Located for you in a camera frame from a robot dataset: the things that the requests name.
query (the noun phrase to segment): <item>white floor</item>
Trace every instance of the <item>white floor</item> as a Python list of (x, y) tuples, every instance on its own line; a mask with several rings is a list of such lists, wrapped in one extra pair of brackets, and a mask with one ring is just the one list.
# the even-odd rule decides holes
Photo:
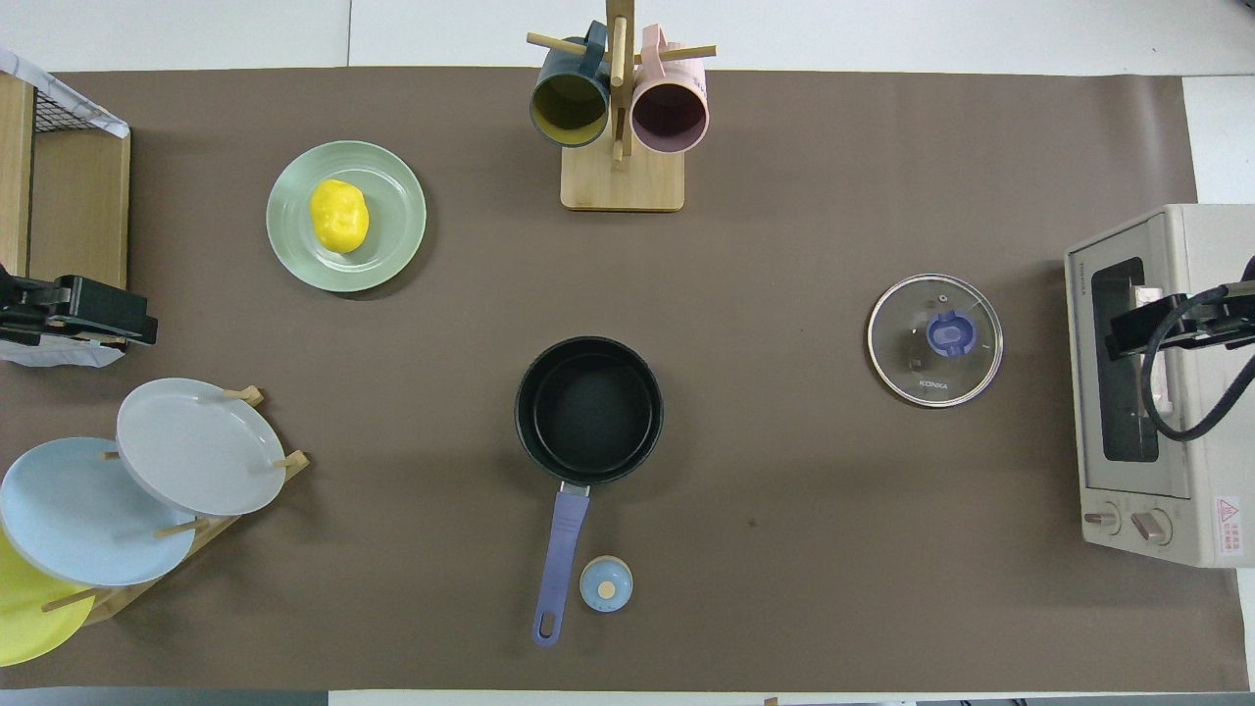
[[(523, 41), (527, 31), (582, 35), (602, 14), (594, 0), (0, 0), (0, 46), (51, 71), (538, 66), (545, 50)], [(710, 69), (1190, 76), (1199, 201), (1255, 202), (1255, 10), (1239, 0), (640, 0), (636, 18), (664, 21), (673, 41), (718, 44)], [(1255, 657), (1255, 569), (1239, 572), (1239, 584), (1246, 652)], [(772, 695), (344, 692), (333, 703), (730, 706), (764, 696)], [(954, 697), (781, 696), (786, 703)]]

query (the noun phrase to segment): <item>yellow fruit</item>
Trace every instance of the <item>yellow fruit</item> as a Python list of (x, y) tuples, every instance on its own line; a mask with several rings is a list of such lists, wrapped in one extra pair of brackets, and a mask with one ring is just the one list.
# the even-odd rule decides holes
[(310, 218), (314, 219), (315, 237), (333, 252), (356, 250), (370, 227), (370, 213), (361, 189), (334, 178), (324, 179), (314, 188)]

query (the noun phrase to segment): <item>green plate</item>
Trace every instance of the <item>green plate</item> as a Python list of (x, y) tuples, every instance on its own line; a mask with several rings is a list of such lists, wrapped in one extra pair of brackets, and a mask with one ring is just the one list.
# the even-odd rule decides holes
[[(365, 241), (351, 252), (319, 243), (310, 196), (328, 178), (361, 189), (370, 213)], [(392, 278), (414, 257), (427, 227), (418, 177), (400, 157), (369, 142), (328, 142), (287, 164), (266, 202), (270, 246), (287, 271), (328, 291), (361, 291)]]

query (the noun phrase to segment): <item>purple handle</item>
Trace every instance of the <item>purple handle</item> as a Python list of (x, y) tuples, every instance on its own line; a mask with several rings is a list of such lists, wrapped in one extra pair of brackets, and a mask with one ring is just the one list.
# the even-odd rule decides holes
[[(550, 547), (545, 552), (541, 598), (536, 602), (536, 622), (532, 623), (532, 641), (541, 647), (553, 647), (562, 631), (562, 611), (566, 609), (566, 592), (571, 587), (575, 543), (580, 540), (580, 528), (584, 527), (587, 512), (587, 495), (558, 492), (553, 500), (553, 525), (550, 528)], [(546, 617), (550, 618), (547, 626)]]

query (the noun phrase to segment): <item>mug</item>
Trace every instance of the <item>mug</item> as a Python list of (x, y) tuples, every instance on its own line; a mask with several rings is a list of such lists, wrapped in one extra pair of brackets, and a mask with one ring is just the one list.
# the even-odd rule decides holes
[(532, 124), (560, 147), (581, 147), (601, 135), (610, 114), (610, 71), (606, 25), (594, 21), (589, 33), (567, 41), (584, 44), (584, 56), (550, 49), (532, 89)]
[(705, 137), (710, 110), (707, 104), (705, 65), (702, 59), (663, 61), (659, 53), (680, 49), (663, 36), (663, 28), (645, 28), (641, 64), (631, 97), (631, 130), (636, 140), (655, 152), (686, 152)]

